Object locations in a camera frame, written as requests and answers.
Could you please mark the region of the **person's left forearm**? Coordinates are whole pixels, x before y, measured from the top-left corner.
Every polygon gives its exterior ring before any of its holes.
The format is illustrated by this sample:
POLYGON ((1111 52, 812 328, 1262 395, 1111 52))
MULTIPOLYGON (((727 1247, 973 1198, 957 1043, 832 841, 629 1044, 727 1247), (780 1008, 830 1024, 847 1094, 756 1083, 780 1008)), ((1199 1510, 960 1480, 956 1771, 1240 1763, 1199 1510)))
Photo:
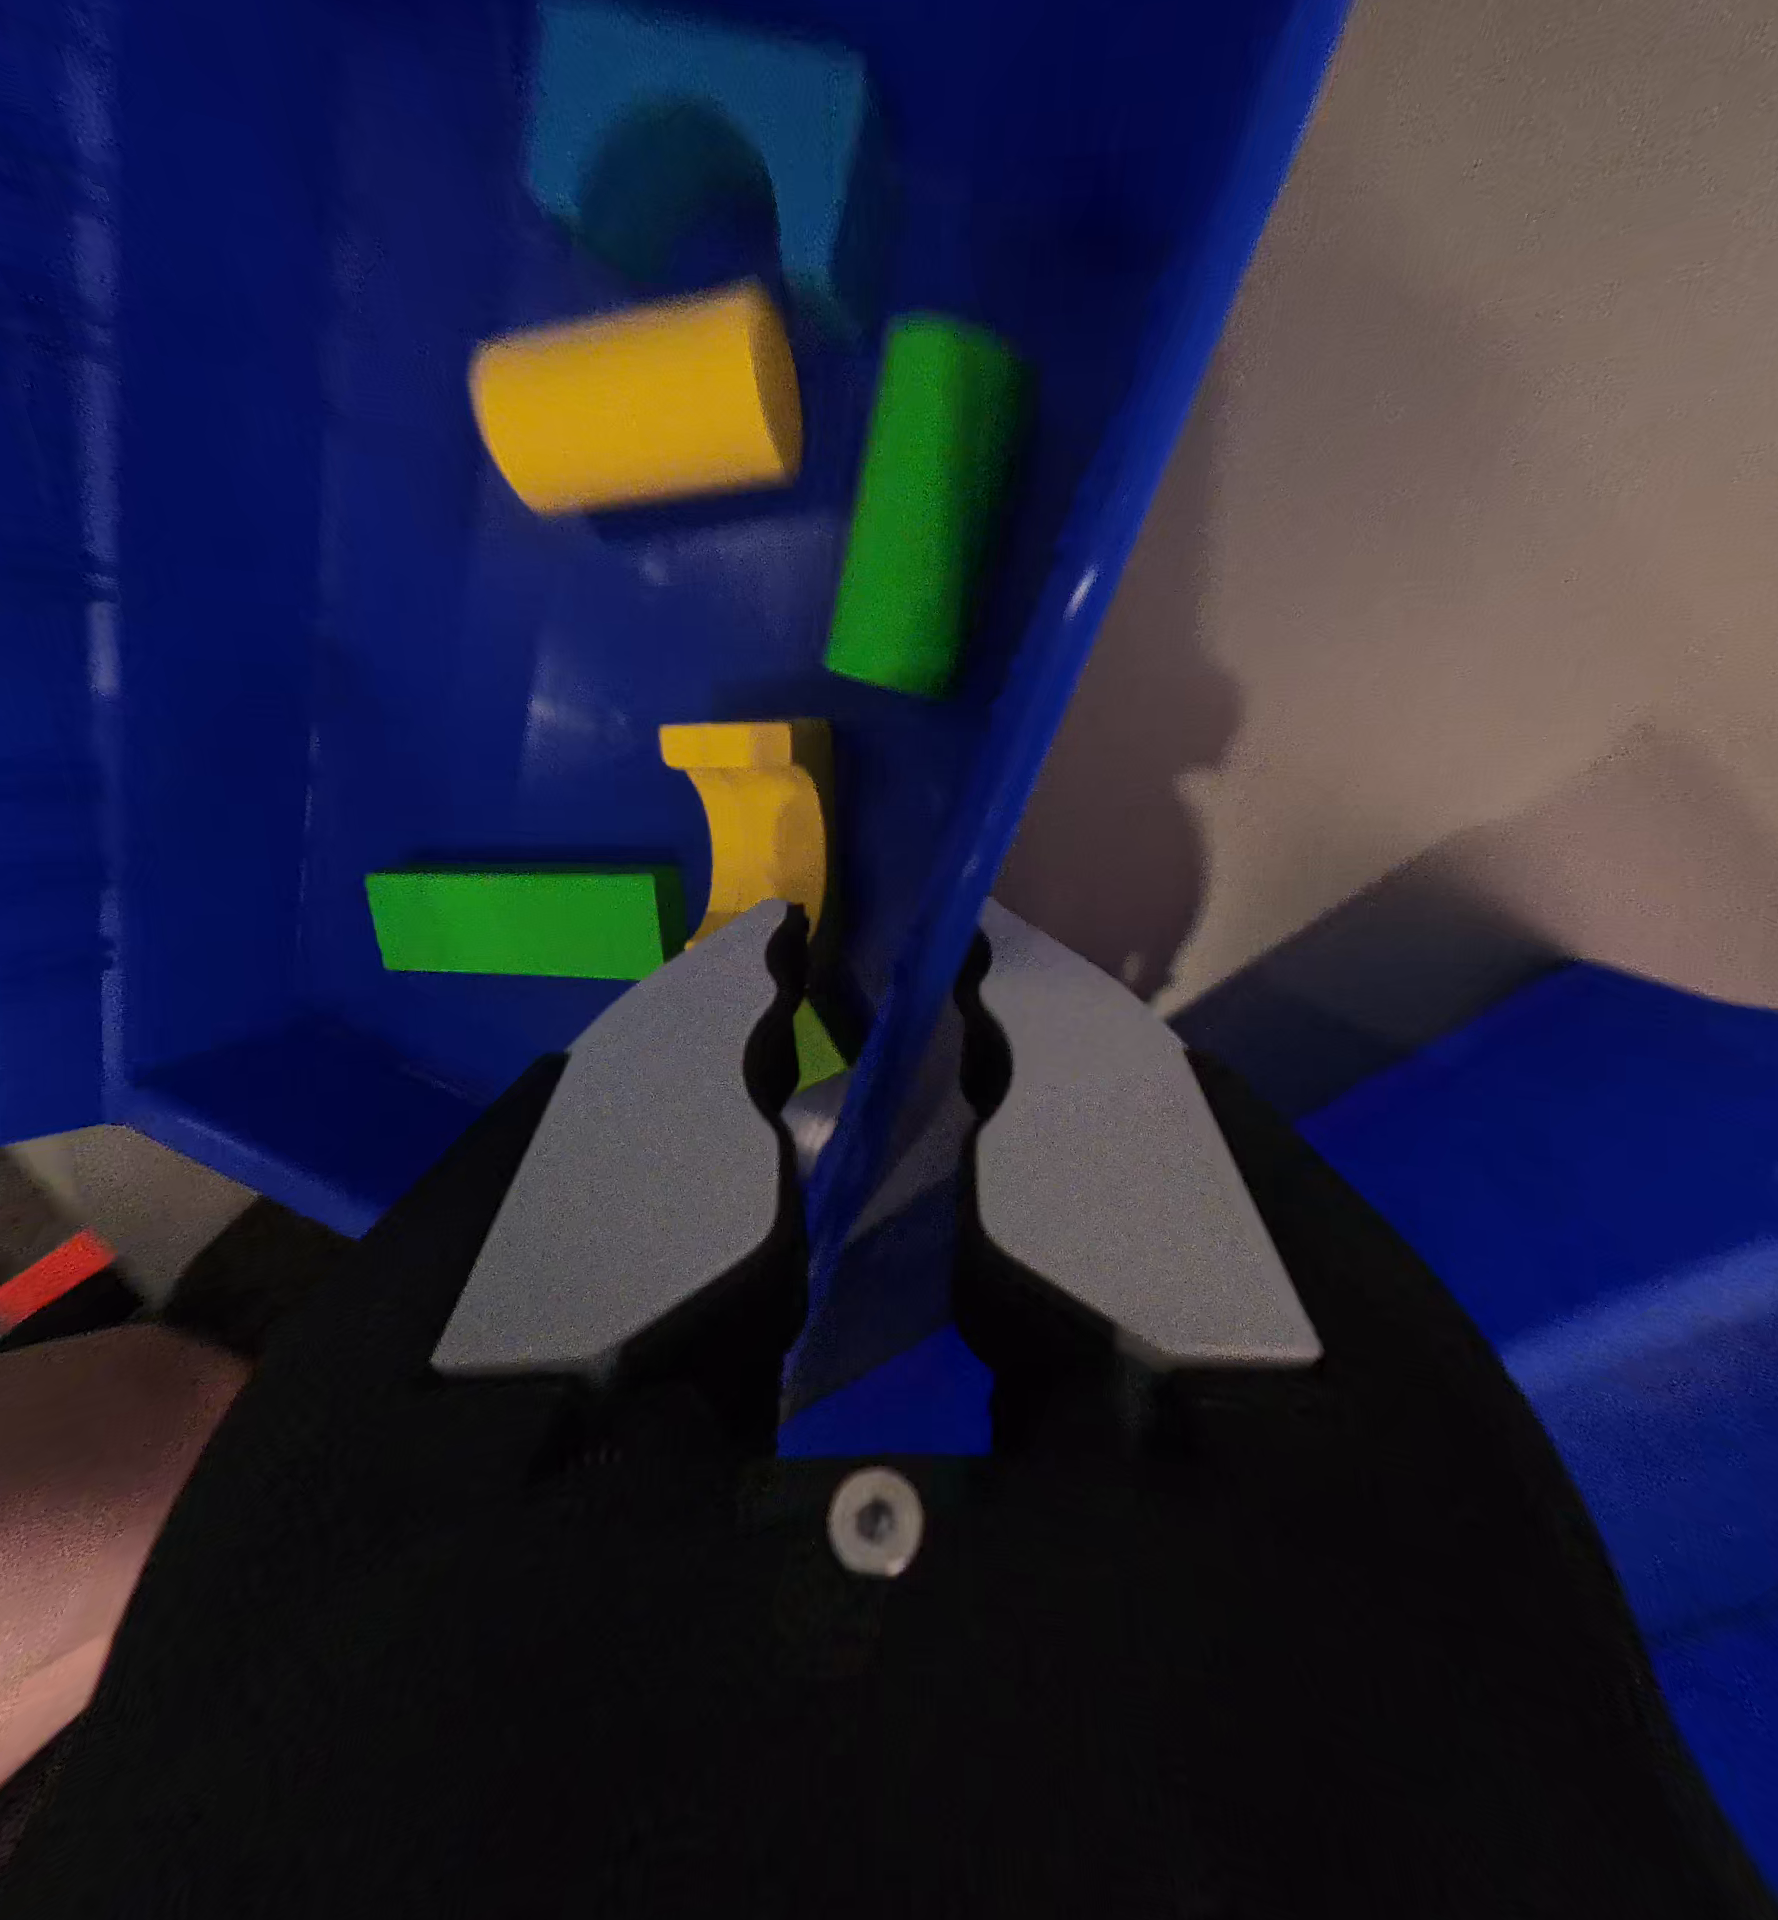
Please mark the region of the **person's left forearm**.
POLYGON ((0 1788, 86 1710, 247 1380, 247 1359, 161 1325, 0 1355, 0 1788))

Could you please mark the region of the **blue arch block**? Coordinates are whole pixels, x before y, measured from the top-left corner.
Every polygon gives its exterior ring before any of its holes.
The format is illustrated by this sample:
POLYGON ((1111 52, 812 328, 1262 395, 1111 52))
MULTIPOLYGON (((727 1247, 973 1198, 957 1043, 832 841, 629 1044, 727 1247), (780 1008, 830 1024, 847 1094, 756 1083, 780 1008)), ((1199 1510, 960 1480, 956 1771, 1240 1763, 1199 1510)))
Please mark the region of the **blue arch block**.
POLYGON ((865 63, 834 42, 622 5, 545 5, 525 127, 538 208, 602 267, 670 281, 702 229, 766 218, 809 325, 880 318, 893 180, 865 63))

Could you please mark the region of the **blue plastic bin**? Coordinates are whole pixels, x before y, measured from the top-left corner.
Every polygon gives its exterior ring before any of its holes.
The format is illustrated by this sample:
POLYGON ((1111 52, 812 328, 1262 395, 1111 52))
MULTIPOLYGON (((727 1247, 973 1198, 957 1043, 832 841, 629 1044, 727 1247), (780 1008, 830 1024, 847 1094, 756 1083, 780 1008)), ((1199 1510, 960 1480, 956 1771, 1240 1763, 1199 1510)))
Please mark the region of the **blue plastic bin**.
POLYGON ((1170 1024, 1500 1352, 1778 1895, 1778 1012, 1570 963, 1408 1046, 1260 982, 1170 1024))
POLYGON ((629 283, 534 202, 547 5, 0 5, 0 1144, 116 1121, 361 1234, 594 981, 392 975, 366 876, 708 874, 664 723, 823 719, 859 1213, 1348 5, 622 5, 832 42, 891 180, 839 340, 766 216, 629 283), (540 516, 478 344, 759 279, 783 486, 540 516), (1032 407, 960 673, 826 671, 891 320, 1032 407))

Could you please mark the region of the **yellow arch block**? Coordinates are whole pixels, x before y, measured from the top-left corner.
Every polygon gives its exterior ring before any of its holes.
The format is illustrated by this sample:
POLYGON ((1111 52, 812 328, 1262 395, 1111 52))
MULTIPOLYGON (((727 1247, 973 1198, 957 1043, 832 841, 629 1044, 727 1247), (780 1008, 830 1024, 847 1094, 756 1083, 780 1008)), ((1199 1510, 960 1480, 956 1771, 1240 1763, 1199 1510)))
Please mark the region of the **yellow arch block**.
POLYGON ((819 941, 832 896, 834 745, 819 719, 664 724, 661 762, 685 776, 710 838, 710 886, 685 947, 768 900, 799 906, 819 941))

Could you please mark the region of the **yellow cylinder block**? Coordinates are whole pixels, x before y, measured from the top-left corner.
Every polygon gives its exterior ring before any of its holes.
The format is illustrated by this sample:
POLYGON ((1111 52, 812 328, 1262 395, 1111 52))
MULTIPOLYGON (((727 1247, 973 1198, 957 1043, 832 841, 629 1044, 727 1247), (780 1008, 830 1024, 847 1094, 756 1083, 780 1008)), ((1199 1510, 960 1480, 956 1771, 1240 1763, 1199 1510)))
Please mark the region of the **yellow cylinder block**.
POLYGON ((802 385, 756 279, 474 348, 472 420, 517 503, 586 516, 793 485, 802 385))

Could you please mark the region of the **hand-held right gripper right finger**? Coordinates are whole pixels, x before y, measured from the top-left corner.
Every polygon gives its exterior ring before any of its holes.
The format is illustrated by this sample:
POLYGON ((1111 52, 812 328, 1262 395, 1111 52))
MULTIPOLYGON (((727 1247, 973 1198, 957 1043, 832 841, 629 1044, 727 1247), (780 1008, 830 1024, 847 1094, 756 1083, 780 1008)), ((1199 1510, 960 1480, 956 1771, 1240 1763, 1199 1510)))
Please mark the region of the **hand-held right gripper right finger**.
POLYGON ((1000 905, 953 989, 971 1113, 952 1316, 994 1449, 1104 1447, 1168 1388, 1311 1371, 1323 1340, 1187 1046, 1000 905))

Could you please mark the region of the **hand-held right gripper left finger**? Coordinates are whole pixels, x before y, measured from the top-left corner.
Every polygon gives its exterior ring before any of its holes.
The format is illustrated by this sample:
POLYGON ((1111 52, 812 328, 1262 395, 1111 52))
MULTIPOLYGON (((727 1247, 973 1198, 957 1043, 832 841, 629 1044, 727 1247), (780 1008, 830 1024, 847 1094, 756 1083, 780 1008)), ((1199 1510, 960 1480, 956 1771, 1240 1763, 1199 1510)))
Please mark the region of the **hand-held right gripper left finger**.
POLYGON ((797 1089, 805 908, 764 900, 566 1050, 431 1350, 446 1380, 695 1395, 766 1451, 805 1322, 797 1089))

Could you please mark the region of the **green cylinder block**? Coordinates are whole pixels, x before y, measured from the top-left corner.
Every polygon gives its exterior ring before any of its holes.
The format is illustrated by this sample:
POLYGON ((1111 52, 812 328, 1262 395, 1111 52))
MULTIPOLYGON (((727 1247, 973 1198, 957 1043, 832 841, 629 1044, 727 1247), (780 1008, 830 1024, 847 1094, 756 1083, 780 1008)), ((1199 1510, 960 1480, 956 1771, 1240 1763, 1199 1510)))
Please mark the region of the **green cylinder block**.
POLYGON ((930 311, 888 325, 828 621, 830 675, 923 702, 952 692, 1032 404, 1032 373, 987 328, 930 311))

